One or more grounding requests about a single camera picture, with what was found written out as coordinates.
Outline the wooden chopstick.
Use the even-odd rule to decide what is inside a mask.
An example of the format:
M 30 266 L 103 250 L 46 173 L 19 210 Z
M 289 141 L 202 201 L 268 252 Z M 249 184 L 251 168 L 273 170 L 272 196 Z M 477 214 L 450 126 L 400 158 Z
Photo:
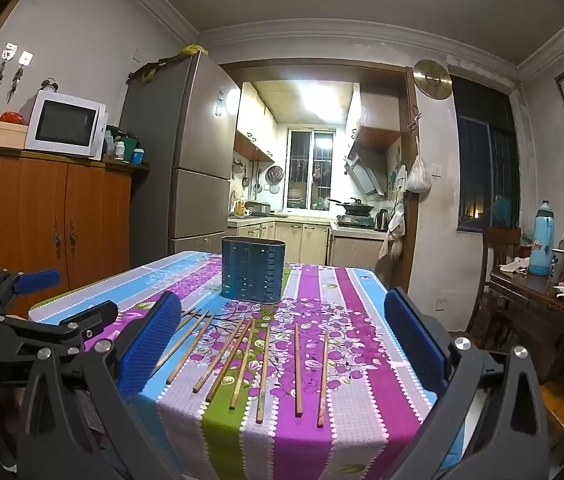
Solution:
M 193 353 L 193 351 L 195 350 L 197 344 L 199 344 L 201 342 L 201 339 L 203 339 L 204 334 L 207 332 L 209 326 L 212 324 L 212 321 L 215 318 L 215 316 L 216 315 L 212 314 L 210 316 L 209 320 L 203 325 L 203 327 L 201 327 L 201 330 L 196 335 L 196 337 L 193 340 L 193 342 L 191 343 L 190 347 L 186 349 L 186 351 L 184 352 L 184 354 L 183 354 L 182 358 L 180 359 L 180 361 L 178 362 L 178 364 L 175 365 L 175 368 L 172 370 L 172 372 L 167 377 L 167 380 L 166 380 L 167 385 L 171 385 L 172 382 L 175 381 L 175 378 L 177 378 L 178 374 L 181 372 L 181 370 L 182 370 L 183 366 L 185 365 L 185 363 L 187 362 L 187 360 L 190 359 L 190 356 Z
M 241 393 L 245 370 L 249 359 L 250 347 L 251 347 L 251 343 L 253 342 L 254 327 L 255 327 L 255 321 L 251 319 L 247 325 L 247 341 L 243 352 L 241 366 L 239 367 L 239 374 L 236 377 L 233 394 L 231 396 L 231 401 L 230 401 L 231 411 L 235 410 L 237 401 L 239 400 L 239 393 Z
M 171 358 L 171 356 L 173 356 L 173 353 L 178 351 L 178 348 L 180 348 L 182 346 L 182 344 L 184 344 L 186 339 L 189 338 L 195 332 L 197 326 L 199 324 L 201 324 L 201 322 L 203 322 L 205 318 L 207 318 L 208 313 L 209 313 L 209 311 L 207 310 L 206 312 L 204 312 L 203 315 L 201 315 L 200 318 L 197 318 L 197 320 L 194 322 L 194 324 L 188 330 L 186 330 L 184 335 L 175 343 L 175 345 L 170 350 L 167 351 L 166 355 L 163 356 L 158 361 L 158 363 L 156 364 L 156 366 L 153 370 L 153 374 L 155 374 L 157 372 L 157 370 L 159 370 L 160 367 L 163 366 L 163 364 L 168 362 L 168 360 Z
M 231 367 L 231 364 L 232 364 L 232 362 L 235 358 L 235 354 L 236 354 L 237 350 L 239 350 L 239 347 L 241 346 L 241 344 L 244 340 L 244 337 L 249 334 L 249 331 L 250 331 L 253 323 L 254 323 L 253 320 L 247 321 L 246 324 L 244 325 L 244 327 L 241 329 L 241 331 L 237 335 L 235 344 L 233 344 L 233 347 L 232 347 L 229 355 L 227 356 L 227 359 L 223 363 L 218 377 L 213 382 L 209 392 L 207 393 L 207 396 L 206 396 L 206 402 L 207 403 L 210 404 L 212 402 L 213 398 L 215 397 L 218 389 L 220 388 L 220 386 L 222 384 L 223 377 L 225 376 L 225 374 L 227 374 L 227 371 Z
M 207 370 L 204 374 L 199 377 L 195 385 L 193 385 L 193 393 L 198 393 L 201 391 L 201 388 L 204 387 L 204 384 L 207 382 L 210 375 L 216 369 L 217 365 L 222 361 L 224 356 L 227 354 L 227 351 L 233 350 L 239 346 L 239 339 L 240 336 L 244 333 L 244 330 L 247 326 L 247 323 L 242 321 L 239 323 L 239 326 L 236 326 L 230 336 L 227 337 L 227 340 L 224 341 L 223 346 L 219 350 L 218 354 L 211 360 L 210 364 L 207 367 Z
M 263 424 L 265 419 L 265 393 L 267 392 L 267 377 L 268 377 L 268 364 L 269 364 L 269 348 L 270 348 L 270 334 L 271 326 L 267 327 L 265 332 L 265 352 L 263 352 L 260 384 L 257 396 L 257 411 L 256 411 L 256 424 Z
M 190 312 L 187 312 L 186 315 L 184 315 L 184 318 L 182 318 L 180 324 L 178 325 L 178 330 L 182 330 L 182 328 L 187 324 L 189 324 L 190 322 L 196 321 L 198 318 L 198 312 L 199 312 L 198 309 L 190 310 Z
M 329 367 L 329 332 L 327 331 L 326 328 L 324 330 L 321 364 L 322 364 L 322 370 L 321 370 L 320 392 L 319 392 L 320 395 L 319 395 L 318 418 L 317 418 L 318 428 L 324 427 L 325 412 L 326 412 L 327 368 Z
M 294 377 L 295 377 L 295 416 L 303 416 L 303 381 L 301 380 L 300 326 L 294 323 Z

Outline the orange wooden cabinet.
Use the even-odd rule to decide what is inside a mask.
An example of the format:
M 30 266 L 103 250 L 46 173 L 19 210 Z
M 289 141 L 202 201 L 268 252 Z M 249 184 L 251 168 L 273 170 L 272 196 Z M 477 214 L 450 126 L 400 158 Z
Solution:
M 130 266 L 130 206 L 148 165 L 0 148 L 0 271 L 55 269 L 58 285 L 20 296 L 26 316 L 44 300 Z

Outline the dark wooden side table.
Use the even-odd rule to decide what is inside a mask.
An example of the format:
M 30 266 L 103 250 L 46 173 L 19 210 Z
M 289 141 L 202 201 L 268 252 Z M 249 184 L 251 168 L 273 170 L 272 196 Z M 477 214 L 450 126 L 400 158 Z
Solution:
M 543 384 L 564 374 L 564 300 L 544 276 L 492 272 L 489 292 L 498 313 L 511 325 L 513 339 L 532 357 Z

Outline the blue thermos bottle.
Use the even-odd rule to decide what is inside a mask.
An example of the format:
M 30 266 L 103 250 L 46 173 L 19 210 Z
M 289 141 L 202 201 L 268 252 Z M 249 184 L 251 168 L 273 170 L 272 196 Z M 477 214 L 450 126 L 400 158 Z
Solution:
M 554 213 L 547 200 L 544 200 L 536 213 L 532 252 L 529 257 L 528 272 L 537 276 L 548 276 L 552 261 L 554 237 Z

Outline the white microwave oven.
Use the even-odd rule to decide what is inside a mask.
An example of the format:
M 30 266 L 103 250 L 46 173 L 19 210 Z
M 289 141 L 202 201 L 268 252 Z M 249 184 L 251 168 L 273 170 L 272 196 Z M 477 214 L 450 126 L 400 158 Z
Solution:
M 68 156 L 102 158 L 106 105 L 40 90 L 20 108 L 27 125 L 24 148 Z

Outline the blue perforated utensil holder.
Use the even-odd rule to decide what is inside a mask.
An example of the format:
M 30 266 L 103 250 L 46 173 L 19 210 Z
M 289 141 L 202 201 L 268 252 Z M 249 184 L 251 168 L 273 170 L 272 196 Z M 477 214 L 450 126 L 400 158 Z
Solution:
M 221 295 L 259 304 L 280 301 L 285 248 L 286 244 L 280 240 L 224 237 Z

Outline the wooden chair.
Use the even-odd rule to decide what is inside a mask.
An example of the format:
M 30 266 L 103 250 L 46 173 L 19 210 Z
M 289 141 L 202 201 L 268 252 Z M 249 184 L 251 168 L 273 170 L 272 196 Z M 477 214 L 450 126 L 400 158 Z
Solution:
M 491 275 L 517 256 L 521 229 L 483 228 L 480 281 L 466 333 L 485 350 L 497 350 L 511 329 L 508 315 L 510 300 L 499 294 L 491 284 Z

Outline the floral striped tablecloth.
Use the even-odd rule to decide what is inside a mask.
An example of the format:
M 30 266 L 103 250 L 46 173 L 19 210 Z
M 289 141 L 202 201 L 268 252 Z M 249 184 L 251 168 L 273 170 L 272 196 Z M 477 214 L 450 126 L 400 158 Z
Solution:
M 207 252 L 145 263 L 29 311 L 35 322 L 57 324 L 106 300 L 119 314 L 106 327 L 117 337 L 163 292 L 173 292 L 184 315 L 207 318 L 133 396 L 132 408 L 178 472 L 194 479 L 383 479 L 391 463 L 434 408 L 427 390 L 384 315 L 385 287 L 363 269 L 292 264 L 276 304 L 221 295 L 221 259 Z M 201 327 L 216 315 L 175 381 L 167 377 Z M 193 385 L 239 323 L 255 321 L 241 393 L 230 410 L 247 335 L 212 402 L 206 396 L 230 351 L 198 393 Z M 295 416 L 294 323 L 300 326 L 303 416 Z M 271 326 L 265 419 L 256 424 L 265 332 Z M 317 427 L 322 351 L 329 332 L 326 412 Z

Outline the grey refrigerator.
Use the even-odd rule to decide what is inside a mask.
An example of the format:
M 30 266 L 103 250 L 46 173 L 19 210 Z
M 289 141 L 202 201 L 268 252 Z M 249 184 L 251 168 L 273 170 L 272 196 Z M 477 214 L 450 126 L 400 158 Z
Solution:
M 179 55 L 131 76 L 119 127 L 149 170 L 130 207 L 130 262 L 219 252 L 227 228 L 241 89 L 207 54 Z

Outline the dark window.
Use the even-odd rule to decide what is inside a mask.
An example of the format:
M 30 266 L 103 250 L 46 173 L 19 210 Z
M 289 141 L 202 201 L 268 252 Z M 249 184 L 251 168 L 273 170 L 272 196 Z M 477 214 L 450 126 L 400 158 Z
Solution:
M 453 76 L 460 198 L 458 230 L 514 229 L 520 222 L 520 159 L 510 99 Z

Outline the hanging white plastic bag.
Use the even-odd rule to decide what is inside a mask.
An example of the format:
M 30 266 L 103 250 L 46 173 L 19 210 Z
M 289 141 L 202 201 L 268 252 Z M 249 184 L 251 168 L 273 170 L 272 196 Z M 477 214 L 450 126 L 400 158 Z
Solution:
M 416 155 L 411 170 L 405 180 L 405 189 L 414 194 L 426 194 L 431 191 L 432 181 L 426 162 Z

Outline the black wok on stove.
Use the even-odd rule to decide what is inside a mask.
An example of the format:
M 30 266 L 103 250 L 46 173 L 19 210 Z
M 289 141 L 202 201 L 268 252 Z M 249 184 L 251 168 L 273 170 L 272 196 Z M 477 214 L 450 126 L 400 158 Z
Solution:
M 360 202 L 360 200 L 354 200 L 352 203 L 346 203 L 342 202 L 341 200 L 334 200 L 334 198 L 329 198 L 329 202 L 343 207 L 347 216 L 369 217 L 373 209 L 371 205 L 363 204 Z

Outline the steel range hood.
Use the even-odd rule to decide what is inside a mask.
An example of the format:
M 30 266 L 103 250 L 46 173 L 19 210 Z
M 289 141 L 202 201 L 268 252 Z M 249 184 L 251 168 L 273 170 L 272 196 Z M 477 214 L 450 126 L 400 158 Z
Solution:
M 384 154 L 361 150 L 346 158 L 347 174 L 367 197 L 385 196 L 388 190 L 386 157 Z

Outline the gold round wall clock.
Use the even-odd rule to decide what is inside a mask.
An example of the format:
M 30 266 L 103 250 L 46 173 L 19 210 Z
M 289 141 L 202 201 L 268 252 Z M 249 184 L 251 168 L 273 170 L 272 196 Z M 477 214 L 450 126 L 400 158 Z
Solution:
M 414 83 L 419 91 L 433 100 L 446 100 L 452 93 L 448 70 L 433 60 L 421 60 L 413 66 Z

